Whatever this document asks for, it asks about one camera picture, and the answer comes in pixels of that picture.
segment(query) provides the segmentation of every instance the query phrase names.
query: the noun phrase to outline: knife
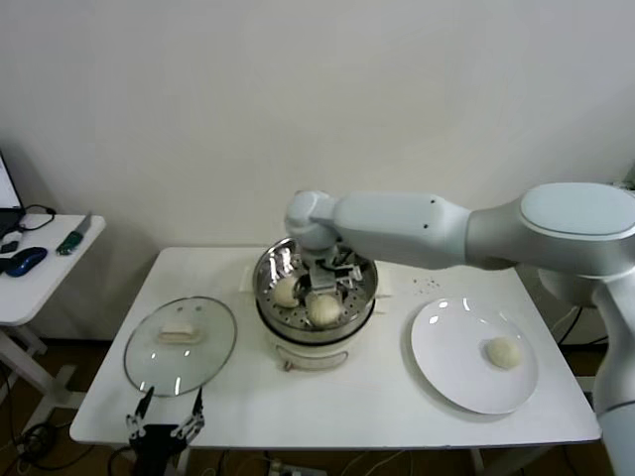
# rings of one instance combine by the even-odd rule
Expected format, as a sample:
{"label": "knife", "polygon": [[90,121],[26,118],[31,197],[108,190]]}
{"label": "knife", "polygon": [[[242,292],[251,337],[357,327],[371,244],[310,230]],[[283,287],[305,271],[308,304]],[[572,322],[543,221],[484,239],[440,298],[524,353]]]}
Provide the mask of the knife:
{"label": "knife", "polygon": [[63,239],[63,241],[56,249],[56,253],[62,256],[70,255],[75,250],[75,248],[77,248],[79,243],[81,243],[81,240],[83,240],[83,235],[85,235],[86,231],[88,231],[88,228],[90,228],[91,219],[92,212],[89,211],[88,214],[83,217],[77,227],[70,233],[68,233],[68,236]]}

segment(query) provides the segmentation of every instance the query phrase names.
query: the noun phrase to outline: pot lid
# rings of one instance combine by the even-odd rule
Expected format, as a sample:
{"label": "pot lid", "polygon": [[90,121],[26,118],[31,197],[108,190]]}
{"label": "pot lid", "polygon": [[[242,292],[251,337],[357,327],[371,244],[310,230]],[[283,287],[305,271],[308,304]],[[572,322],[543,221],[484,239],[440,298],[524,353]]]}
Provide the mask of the pot lid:
{"label": "pot lid", "polygon": [[154,387],[157,397],[175,397],[211,380],[235,342],[229,307],[211,297],[184,297],[141,321],[126,345],[124,368],[138,390]]}

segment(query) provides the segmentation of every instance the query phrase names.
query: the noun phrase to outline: blue mouse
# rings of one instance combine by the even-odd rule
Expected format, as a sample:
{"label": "blue mouse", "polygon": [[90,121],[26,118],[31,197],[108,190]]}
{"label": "blue mouse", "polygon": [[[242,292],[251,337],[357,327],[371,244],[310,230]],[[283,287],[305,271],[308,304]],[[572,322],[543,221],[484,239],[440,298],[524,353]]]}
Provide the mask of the blue mouse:
{"label": "blue mouse", "polygon": [[46,248],[39,246],[22,250],[9,258],[8,261],[10,261],[10,263],[6,266],[4,272],[13,278],[24,276],[29,273],[34,266],[44,260],[48,254],[49,252]]}

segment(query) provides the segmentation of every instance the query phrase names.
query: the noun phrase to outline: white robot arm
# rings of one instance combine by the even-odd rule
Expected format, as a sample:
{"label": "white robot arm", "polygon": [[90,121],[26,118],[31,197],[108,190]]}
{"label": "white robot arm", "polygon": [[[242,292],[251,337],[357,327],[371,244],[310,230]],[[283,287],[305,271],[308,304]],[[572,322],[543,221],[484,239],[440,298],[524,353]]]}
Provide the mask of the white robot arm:
{"label": "white robot arm", "polygon": [[[287,231],[311,266],[343,242],[369,260],[428,269],[540,269],[545,287],[598,307],[609,350],[593,399],[616,474],[635,470],[635,196],[595,183],[538,186],[517,200],[469,211],[432,194],[298,193]],[[320,280],[323,281],[323,270]]]}

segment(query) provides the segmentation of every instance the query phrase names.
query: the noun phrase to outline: white desk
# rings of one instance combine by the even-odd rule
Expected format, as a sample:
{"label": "white desk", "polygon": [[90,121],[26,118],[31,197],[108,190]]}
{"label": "white desk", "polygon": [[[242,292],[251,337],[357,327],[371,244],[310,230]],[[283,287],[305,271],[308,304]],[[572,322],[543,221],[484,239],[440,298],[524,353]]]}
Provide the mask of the white desk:
{"label": "white desk", "polygon": [[[44,395],[26,427],[46,419],[54,408],[78,408],[83,398],[83,394],[69,392],[65,388],[74,367],[63,366],[55,378],[49,375],[31,358],[36,352],[45,352],[46,346],[27,327],[20,327],[35,317],[105,227],[103,217],[93,216],[91,226],[75,252],[69,256],[58,256],[56,248],[82,218],[83,216],[79,215],[57,215],[56,219],[44,228],[25,232],[17,252],[41,246],[47,248],[49,254],[25,276],[12,278],[0,275],[0,326],[4,326],[5,330],[8,330],[6,327],[12,327],[11,332],[29,345],[27,351],[22,350],[3,330],[0,330],[0,359]],[[47,215],[29,214],[23,218],[22,224],[34,227],[47,219]],[[0,258],[10,256],[12,254],[0,255]],[[12,374],[9,384],[12,385],[16,378],[16,375]],[[0,401],[7,391],[8,389],[3,388]]]}
{"label": "white desk", "polygon": [[[513,270],[430,272],[385,265],[393,295],[381,304],[386,312],[371,317],[349,359],[334,370],[286,373],[267,344],[253,296],[239,291],[245,268],[262,251],[164,250],[86,394],[70,429],[72,438],[127,441],[125,416],[142,397],[123,371],[128,337],[159,305],[189,296],[221,299],[234,312],[238,326],[233,354],[203,389],[206,425],[193,447],[455,448],[548,445],[600,437],[591,408]],[[441,286],[428,286],[431,278]],[[540,378],[535,394],[515,413],[482,416],[462,410],[437,393],[416,367],[409,328],[417,309],[452,296],[495,303],[532,342]],[[146,422],[180,422],[194,396],[154,399]]]}

